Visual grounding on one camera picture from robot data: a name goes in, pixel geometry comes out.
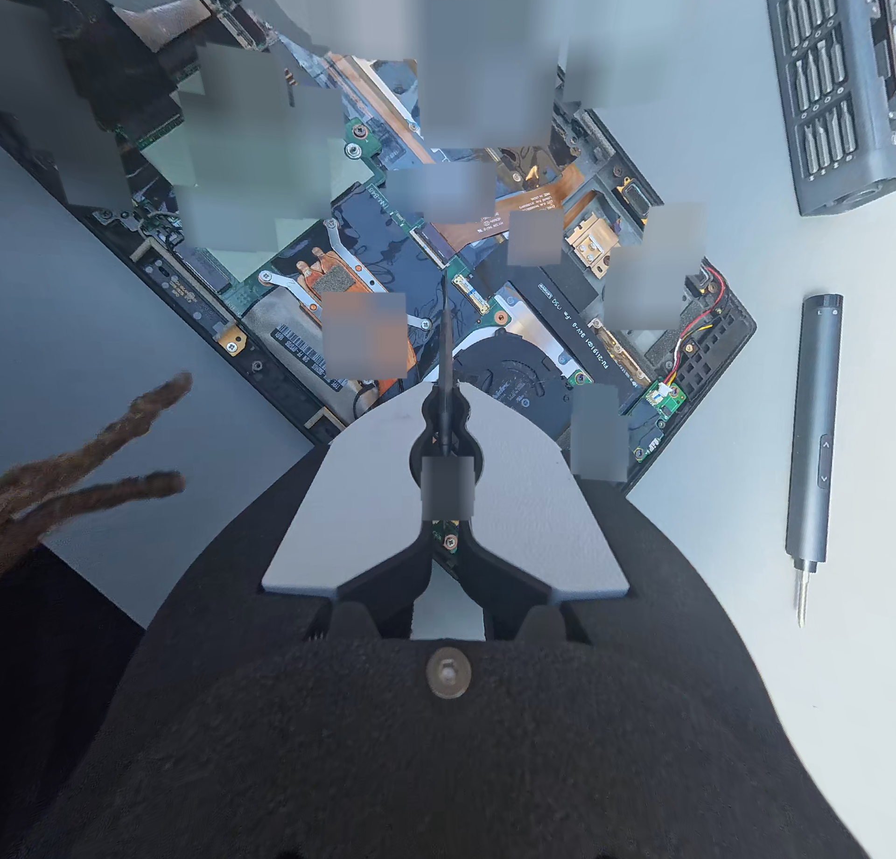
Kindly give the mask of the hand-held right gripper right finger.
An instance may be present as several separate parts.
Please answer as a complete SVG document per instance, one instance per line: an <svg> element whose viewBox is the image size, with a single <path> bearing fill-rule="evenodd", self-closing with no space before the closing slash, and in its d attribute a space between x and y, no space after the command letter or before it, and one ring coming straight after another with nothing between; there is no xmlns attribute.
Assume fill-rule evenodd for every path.
<svg viewBox="0 0 896 859"><path fill-rule="evenodd" d="M459 526L465 592L509 637L532 607L625 596L629 582L557 444L476 387L457 391L483 460L473 516Z"/></svg>

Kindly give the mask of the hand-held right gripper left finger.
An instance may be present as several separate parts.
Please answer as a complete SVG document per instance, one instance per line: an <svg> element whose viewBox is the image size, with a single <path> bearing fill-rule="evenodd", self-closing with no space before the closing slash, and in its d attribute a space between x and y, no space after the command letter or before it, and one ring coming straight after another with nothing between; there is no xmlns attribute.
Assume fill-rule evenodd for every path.
<svg viewBox="0 0 896 859"><path fill-rule="evenodd" d="M431 388L420 383L333 440L263 574L264 592L358 602L384 636L410 636L433 566L432 524L409 464Z"/></svg>

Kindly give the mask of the black handled metal spudger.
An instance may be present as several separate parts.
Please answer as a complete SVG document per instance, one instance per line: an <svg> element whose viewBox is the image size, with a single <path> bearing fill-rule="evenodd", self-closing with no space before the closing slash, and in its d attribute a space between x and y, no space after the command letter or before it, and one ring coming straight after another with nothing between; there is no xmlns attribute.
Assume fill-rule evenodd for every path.
<svg viewBox="0 0 896 859"><path fill-rule="evenodd" d="M454 326L449 297L448 269L442 271L442 317L439 349L439 450L443 457L452 453L454 411Z"/></svg>

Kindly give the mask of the black laptop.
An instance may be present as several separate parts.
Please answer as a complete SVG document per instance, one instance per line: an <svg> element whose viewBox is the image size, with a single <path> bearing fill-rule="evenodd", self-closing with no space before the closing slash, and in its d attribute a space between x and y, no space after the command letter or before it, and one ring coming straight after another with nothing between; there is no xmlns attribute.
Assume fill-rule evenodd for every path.
<svg viewBox="0 0 896 859"><path fill-rule="evenodd" d="M608 328L601 280L612 250L636 244L659 196L599 116L563 98L556 75L546 146L425 146L413 61L365 60L287 39L273 2L249 0L2 0L4 14L40 12L63 72L116 147L130 203L72 205L48 149L9 113L2 147L204 343L316 445L364 412L438 372L442 271L448 269L454 352L499 328L541 349L568 383L618 391L628 425L628 492L729 370L756 322L718 269L686 276L671 329ZM342 136L330 142L326 218L277 221L274 251L192 247L175 184L194 177L181 102L200 93L210 45L272 55L287 96L313 85L342 93ZM320 333L261 334L243 315L257 273L333 251L356 262L409 312L409 370L362 383L324 370Z"/></svg>

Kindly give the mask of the person's brown hair locks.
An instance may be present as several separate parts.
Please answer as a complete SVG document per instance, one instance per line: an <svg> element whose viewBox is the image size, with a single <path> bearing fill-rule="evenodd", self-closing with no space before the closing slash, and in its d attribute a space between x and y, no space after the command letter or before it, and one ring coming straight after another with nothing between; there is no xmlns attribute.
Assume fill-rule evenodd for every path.
<svg viewBox="0 0 896 859"><path fill-rule="evenodd" d="M176 471L128 477L69 492L130 441L147 434L159 415L193 386L181 372L158 388L137 397L127 412L79 450L11 468L1 478L1 574L19 566L52 529L88 513L124 503L165 498L185 488Z"/></svg>

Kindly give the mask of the copper laptop heat sink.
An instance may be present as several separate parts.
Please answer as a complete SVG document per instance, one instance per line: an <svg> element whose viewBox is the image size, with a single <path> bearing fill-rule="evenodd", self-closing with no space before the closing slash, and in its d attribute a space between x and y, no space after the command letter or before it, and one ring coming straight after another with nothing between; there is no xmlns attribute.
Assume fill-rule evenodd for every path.
<svg viewBox="0 0 896 859"><path fill-rule="evenodd" d="M311 263L299 261L289 271L271 260L256 277L262 295L244 313L243 323L257 334L280 326L320 333L324 293L386 293L363 266L347 264L333 251L318 254Z"/></svg>

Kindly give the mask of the grey electric screwdriver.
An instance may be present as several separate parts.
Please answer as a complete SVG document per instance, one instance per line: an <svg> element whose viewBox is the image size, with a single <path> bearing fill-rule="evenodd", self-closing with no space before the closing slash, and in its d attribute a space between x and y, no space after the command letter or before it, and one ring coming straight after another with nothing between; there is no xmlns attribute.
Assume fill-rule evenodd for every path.
<svg viewBox="0 0 896 859"><path fill-rule="evenodd" d="M810 576L826 560L842 309L837 293L808 296L802 305L786 533L799 627Z"/></svg>

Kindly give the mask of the person's black clothing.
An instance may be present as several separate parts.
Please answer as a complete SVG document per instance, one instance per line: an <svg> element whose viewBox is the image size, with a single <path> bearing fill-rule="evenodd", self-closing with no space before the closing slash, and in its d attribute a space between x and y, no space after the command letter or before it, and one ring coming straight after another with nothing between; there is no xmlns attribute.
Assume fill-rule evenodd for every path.
<svg viewBox="0 0 896 859"><path fill-rule="evenodd" d="M78 766L143 634L44 545L2 578L2 851Z"/></svg>

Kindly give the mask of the grey screwdriver bit case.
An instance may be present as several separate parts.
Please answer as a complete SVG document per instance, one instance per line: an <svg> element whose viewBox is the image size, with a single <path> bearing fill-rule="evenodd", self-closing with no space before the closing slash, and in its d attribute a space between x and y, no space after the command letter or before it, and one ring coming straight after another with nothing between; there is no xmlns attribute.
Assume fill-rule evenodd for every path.
<svg viewBox="0 0 896 859"><path fill-rule="evenodd" d="M895 0L766 0L802 216L895 189Z"/></svg>

